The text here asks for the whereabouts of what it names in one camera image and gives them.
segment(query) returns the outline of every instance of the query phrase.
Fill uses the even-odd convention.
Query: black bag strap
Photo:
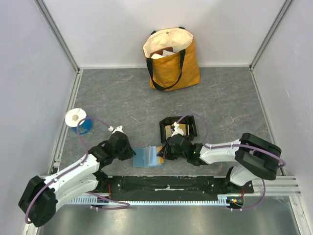
[[[184,64],[186,49],[180,50],[179,53],[180,53],[180,74],[178,76],[177,81],[172,86],[169,86],[169,87],[162,87],[162,86],[160,86],[159,84],[157,84],[153,80],[153,59],[152,58],[147,58],[147,67],[148,67],[148,71],[149,71],[149,74],[150,74],[150,78],[151,78],[152,84],[154,85],[154,87],[158,91],[163,91],[163,90],[166,90],[166,89],[170,89],[170,88],[172,88],[173,86],[175,86],[179,82],[179,80],[181,78],[181,73],[182,73],[182,66]]]

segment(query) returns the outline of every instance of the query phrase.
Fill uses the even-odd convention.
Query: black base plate
[[[118,201],[205,201],[217,200],[218,194],[242,193],[242,189],[227,189],[225,178],[214,176],[112,176],[107,182],[111,199]],[[170,186],[171,189],[155,190]],[[252,182],[243,187],[253,193]],[[109,192],[108,188],[98,192]]]

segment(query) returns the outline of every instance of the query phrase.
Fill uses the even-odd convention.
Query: gray floor
[[[245,204],[258,198],[246,197]],[[266,198],[261,206],[230,212],[210,206],[137,206],[94,211],[63,206],[38,235],[300,235],[288,197]]]
[[[147,69],[84,70],[75,108],[116,127],[123,125],[132,147],[160,145],[159,121],[165,117],[198,113],[209,123],[208,143],[232,141],[250,132],[270,140],[266,122],[248,68],[201,68],[201,82],[193,87],[159,92],[149,87]],[[204,124],[197,118],[200,142]],[[107,140],[110,132],[100,123],[83,135],[90,147]],[[67,133],[60,169],[84,154],[77,135]],[[219,175],[232,164],[196,167],[184,159],[165,166],[133,168],[132,161],[114,160],[104,168],[109,175]]]

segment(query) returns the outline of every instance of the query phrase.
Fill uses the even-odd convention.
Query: black basket
[[[165,134],[165,127],[166,126],[172,126],[174,122],[178,121],[180,117],[167,117],[160,121],[160,133],[161,133],[161,143],[165,143],[166,141],[166,134]],[[195,117],[193,115],[189,115],[184,117],[179,124],[185,124],[188,125],[189,128],[186,128],[186,135],[185,137],[189,141],[193,141],[194,137],[197,137],[197,129],[196,129],[196,123],[195,123]]]

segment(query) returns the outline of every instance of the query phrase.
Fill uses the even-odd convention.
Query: white wall
[[[18,201],[46,174],[74,70],[32,0],[0,1],[0,234],[22,234]]]
[[[296,0],[256,66],[255,76],[287,169],[313,218],[313,2]]]
[[[82,67],[145,66],[153,30],[183,26],[200,65],[251,63],[283,0],[45,0]]]

